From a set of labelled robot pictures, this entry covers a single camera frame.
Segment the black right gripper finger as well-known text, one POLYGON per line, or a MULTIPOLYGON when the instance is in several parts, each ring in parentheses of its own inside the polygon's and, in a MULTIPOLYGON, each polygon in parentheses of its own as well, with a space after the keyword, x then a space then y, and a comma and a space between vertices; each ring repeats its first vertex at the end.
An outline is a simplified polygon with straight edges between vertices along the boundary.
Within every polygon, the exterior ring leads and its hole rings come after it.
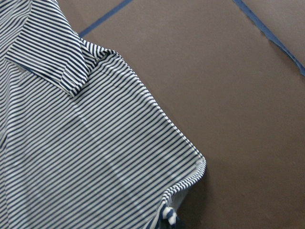
POLYGON ((183 221, 179 220, 175 224, 175 229, 186 229, 186 225, 183 221))

